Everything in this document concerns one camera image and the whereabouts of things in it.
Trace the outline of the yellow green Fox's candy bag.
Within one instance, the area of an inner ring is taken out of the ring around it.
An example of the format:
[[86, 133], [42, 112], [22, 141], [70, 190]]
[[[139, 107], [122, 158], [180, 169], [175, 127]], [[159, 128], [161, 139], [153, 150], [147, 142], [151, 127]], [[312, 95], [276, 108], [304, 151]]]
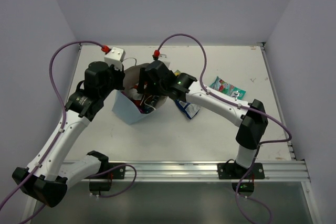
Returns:
[[179, 70], [176, 70], [176, 71], [174, 72], [174, 74], [175, 74], [176, 76], [179, 76], [179, 75], [181, 74], [181, 72], [180, 72]]

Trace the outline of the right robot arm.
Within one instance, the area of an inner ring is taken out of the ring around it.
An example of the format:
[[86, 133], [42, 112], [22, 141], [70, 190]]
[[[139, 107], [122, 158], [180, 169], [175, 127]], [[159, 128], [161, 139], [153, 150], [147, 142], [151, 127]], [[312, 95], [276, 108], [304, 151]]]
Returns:
[[234, 172], [240, 178], [246, 178], [252, 173], [253, 159], [268, 125], [261, 101], [255, 99], [249, 103], [236, 100], [202, 85], [187, 73], [175, 75], [159, 60], [140, 68], [137, 91], [141, 94], [165, 96], [172, 100], [196, 104], [229, 120], [238, 127], [236, 141], [239, 148]]

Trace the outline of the blue white snack bag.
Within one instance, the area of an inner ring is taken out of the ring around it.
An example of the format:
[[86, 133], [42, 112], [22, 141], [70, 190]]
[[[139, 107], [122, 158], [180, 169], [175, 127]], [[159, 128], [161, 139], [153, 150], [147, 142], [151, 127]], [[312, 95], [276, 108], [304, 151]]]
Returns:
[[200, 111], [201, 107], [196, 104], [192, 104], [189, 102], [184, 102], [181, 100], [174, 100], [175, 105], [177, 108], [189, 119], [191, 120], [194, 116], [198, 114]]

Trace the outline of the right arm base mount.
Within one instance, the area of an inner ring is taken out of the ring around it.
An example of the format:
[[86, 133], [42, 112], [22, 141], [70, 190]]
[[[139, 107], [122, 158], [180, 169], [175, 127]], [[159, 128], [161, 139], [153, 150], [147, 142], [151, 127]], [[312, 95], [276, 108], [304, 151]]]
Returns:
[[[247, 168], [240, 167], [233, 159], [229, 159], [224, 163], [217, 164], [218, 178], [222, 180], [240, 180], [247, 172]], [[238, 182], [232, 182], [232, 189], [238, 189], [240, 195], [249, 197], [255, 190], [255, 180], [265, 179], [265, 173], [262, 163], [255, 163], [249, 174], [243, 179], [238, 186]]]

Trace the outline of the light blue paper bag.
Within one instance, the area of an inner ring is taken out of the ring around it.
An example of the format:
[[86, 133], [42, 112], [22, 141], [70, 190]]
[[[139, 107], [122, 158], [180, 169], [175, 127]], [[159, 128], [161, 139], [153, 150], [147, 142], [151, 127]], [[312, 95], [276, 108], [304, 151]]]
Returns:
[[[143, 67], [147, 67], [148, 63], [142, 63], [139, 65], [134, 65], [132, 67], [129, 67], [125, 69], [125, 77], [123, 80], [123, 86], [124, 90], [130, 89], [135, 84], [138, 84], [139, 82], [139, 72], [140, 69]], [[112, 112], [121, 119], [124, 123], [127, 125], [134, 124], [145, 117], [153, 114], [155, 111], [157, 111], [167, 100], [167, 97], [160, 96], [159, 101], [156, 105], [156, 110], [153, 112], [146, 114], [143, 111], [143, 107], [141, 109], [138, 109], [124, 94], [123, 91], [118, 91], [115, 95], [115, 102], [112, 108]]]

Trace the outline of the red snack mix bag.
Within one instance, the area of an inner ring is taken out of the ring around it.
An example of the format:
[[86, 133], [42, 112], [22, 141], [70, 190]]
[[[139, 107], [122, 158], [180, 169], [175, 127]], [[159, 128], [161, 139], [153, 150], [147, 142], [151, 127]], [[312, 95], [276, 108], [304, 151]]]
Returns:
[[138, 93], [138, 85], [135, 84], [130, 89], [124, 90], [123, 94], [138, 108], [143, 107], [145, 94]]

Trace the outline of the green mint candy bag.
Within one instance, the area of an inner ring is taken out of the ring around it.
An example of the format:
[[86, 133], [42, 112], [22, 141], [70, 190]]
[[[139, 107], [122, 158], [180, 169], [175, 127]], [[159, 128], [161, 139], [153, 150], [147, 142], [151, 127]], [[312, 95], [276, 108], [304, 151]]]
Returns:
[[215, 81], [210, 85], [210, 87], [218, 92], [239, 100], [242, 100], [246, 94], [245, 90], [225, 82], [219, 76], [216, 77]]

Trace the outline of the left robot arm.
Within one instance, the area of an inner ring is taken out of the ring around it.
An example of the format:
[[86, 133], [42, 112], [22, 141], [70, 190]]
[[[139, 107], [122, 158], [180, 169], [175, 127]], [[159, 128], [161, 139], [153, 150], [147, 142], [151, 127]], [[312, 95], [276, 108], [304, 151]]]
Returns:
[[125, 77], [121, 62], [109, 65], [102, 61], [89, 64], [85, 78], [77, 84], [63, 107], [61, 121], [38, 155], [26, 166], [18, 167], [13, 180], [23, 193], [52, 208], [64, 198], [67, 190], [79, 181], [95, 175], [104, 178], [109, 172], [108, 157], [90, 151], [70, 169], [63, 162], [84, 129], [103, 108], [113, 90], [123, 90]]

